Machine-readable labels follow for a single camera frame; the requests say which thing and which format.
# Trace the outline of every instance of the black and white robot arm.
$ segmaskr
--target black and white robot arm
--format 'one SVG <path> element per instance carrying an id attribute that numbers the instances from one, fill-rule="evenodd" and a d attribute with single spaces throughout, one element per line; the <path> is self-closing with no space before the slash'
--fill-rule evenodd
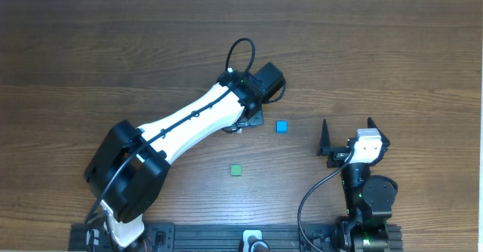
<path id="1" fill-rule="evenodd" d="M 246 38 L 229 55 L 240 41 L 252 44 L 253 63 L 253 42 Z M 132 246 L 144 232 L 142 213 L 157 199 L 171 164 L 213 132 L 252 118 L 285 86 L 275 65 L 267 63 L 252 75 L 251 63 L 245 72 L 226 68 L 203 97 L 166 118 L 138 128 L 125 120 L 112 127 L 85 170 L 97 197 L 85 222 L 93 219 L 99 204 L 116 246 Z"/>

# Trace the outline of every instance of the green cube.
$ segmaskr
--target green cube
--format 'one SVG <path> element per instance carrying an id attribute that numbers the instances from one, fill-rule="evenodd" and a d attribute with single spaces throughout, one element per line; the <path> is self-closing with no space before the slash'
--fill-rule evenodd
<path id="1" fill-rule="evenodd" d="M 240 177 L 242 175 L 242 166 L 241 165 L 232 165 L 232 177 Z"/>

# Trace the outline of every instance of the wooden table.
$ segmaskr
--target wooden table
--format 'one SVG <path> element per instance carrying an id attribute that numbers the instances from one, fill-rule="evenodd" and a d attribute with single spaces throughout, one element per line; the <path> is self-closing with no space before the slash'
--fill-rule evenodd
<path id="1" fill-rule="evenodd" d="M 148 220 L 291 224 L 365 119 L 391 140 L 374 170 L 400 186 L 406 251 L 474 251 L 478 236 L 481 0 L 0 0 L 0 248 L 65 250 L 94 201 L 82 173 L 107 131 L 200 97 L 240 37 L 288 81 L 265 124 L 216 132 L 171 168 Z M 232 63 L 243 69 L 248 46 Z M 275 120 L 288 120 L 276 134 Z M 240 164 L 242 177 L 229 166 Z M 303 220 L 345 212 L 339 181 Z"/>

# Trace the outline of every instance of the wooden tabletop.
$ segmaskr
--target wooden tabletop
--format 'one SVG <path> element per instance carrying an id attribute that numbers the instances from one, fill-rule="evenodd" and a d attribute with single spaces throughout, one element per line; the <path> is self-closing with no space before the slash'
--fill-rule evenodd
<path id="1" fill-rule="evenodd" d="M 257 45 L 288 82 L 265 123 L 218 131 L 171 167 L 147 220 L 291 224 L 332 170 L 322 120 L 344 145 L 371 116 L 392 144 L 373 170 L 399 194 L 406 251 L 478 241 L 481 0 L 0 0 L 0 249 L 65 250 L 94 197 L 83 171 L 107 131 L 191 103 L 230 45 Z M 234 55 L 243 69 L 248 46 Z M 288 121 L 276 134 L 275 121 Z M 230 176 L 240 164 L 241 177 Z M 346 211 L 340 182 L 303 221 Z"/>

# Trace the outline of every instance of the blue cube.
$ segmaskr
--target blue cube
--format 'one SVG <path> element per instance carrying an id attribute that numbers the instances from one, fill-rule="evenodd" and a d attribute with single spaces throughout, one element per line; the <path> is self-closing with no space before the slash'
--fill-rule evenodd
<path id="1" fill-rule="evenodd" d="M 286 134 L 287 133 L 287 121 L 277 121 L 277 125 L 275 126 L 275 132 Z"/>

